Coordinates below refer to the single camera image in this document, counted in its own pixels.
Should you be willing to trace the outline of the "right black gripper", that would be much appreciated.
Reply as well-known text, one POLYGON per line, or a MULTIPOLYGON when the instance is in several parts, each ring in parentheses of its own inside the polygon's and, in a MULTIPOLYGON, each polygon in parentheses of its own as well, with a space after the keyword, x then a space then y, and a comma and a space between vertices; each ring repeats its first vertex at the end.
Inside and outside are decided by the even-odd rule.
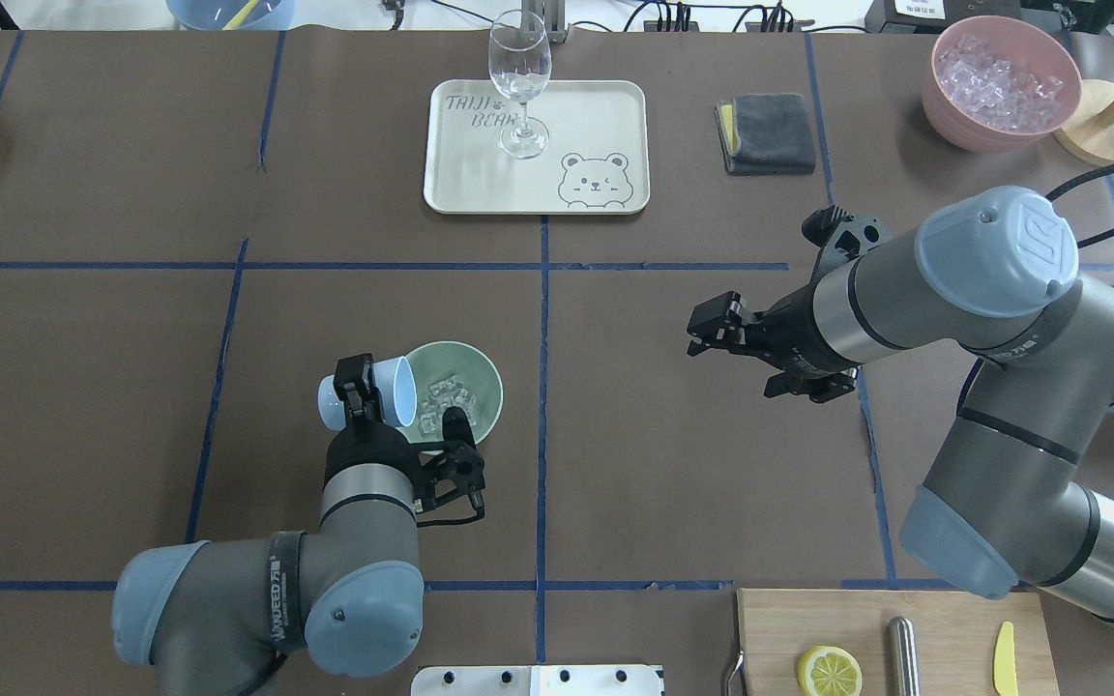
POLYGON ((838 371, 838 354, 817 327, 814 291, 793 291, 766 311, 747 311, 737 291, 696 305, 687 323, 687 356, 711 349, 751 357, 768 352, 765 361, 782 371, 768 379, 765 399, 792 393, 828 402, 853 392, 858 367, 838 371))

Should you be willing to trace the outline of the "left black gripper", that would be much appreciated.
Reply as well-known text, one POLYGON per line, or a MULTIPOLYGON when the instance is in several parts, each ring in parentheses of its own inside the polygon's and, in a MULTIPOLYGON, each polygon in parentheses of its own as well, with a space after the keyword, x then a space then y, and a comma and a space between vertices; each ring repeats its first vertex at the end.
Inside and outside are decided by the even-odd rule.
MULTIPOLYGON (((385 464, 402 472, 416 486, 422 472, 419 454, 394 427, 379 422, 374 357, 356 354, 338 361, 333 385, 343 405, 346 425, 328 445, 324 484, 350 467, 385 464)), ((448 406, 443 411, 441 435, 446 442, 461 442, 476 449, 473 427, 461 406, 448 406)))

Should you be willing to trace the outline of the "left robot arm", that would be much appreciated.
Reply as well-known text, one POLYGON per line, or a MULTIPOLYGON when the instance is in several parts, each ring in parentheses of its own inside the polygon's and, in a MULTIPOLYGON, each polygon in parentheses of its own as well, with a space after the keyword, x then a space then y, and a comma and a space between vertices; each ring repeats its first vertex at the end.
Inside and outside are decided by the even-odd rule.
POLYGON ((273 693, 292 653, 341 677, 377 677, 416 650, 426 582, 421 512, 468 499, 483 518, 483 458, 451 406, 442 437, 403 427, 419 398, 405 357, 358 354, 319 391, 328 445, 314 533, 173 545, 138 553, 113 597, 115 651, 154 666, 159 695, 273 693))

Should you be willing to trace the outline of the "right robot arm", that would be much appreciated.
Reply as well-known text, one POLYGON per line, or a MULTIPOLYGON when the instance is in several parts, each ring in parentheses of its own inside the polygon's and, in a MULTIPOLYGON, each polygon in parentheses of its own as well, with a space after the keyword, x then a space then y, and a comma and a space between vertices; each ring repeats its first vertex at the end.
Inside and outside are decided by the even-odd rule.
POLYGON ((994 187, 890 235, 830 206, 802 233, 819 246, 801 290, 770 308, 729 291, 695 306, 690 356, 712 349, 776 367, 765 396, 827 402, 857 371, 949 339, 977 357, 952 427, 901 529, 907 553, 962 591, 1020 584, 1114 626, 1114 501, 1074 480, 1114 413, 1114 286, 1079 269, 1082 242, 1048 194, 994 187))

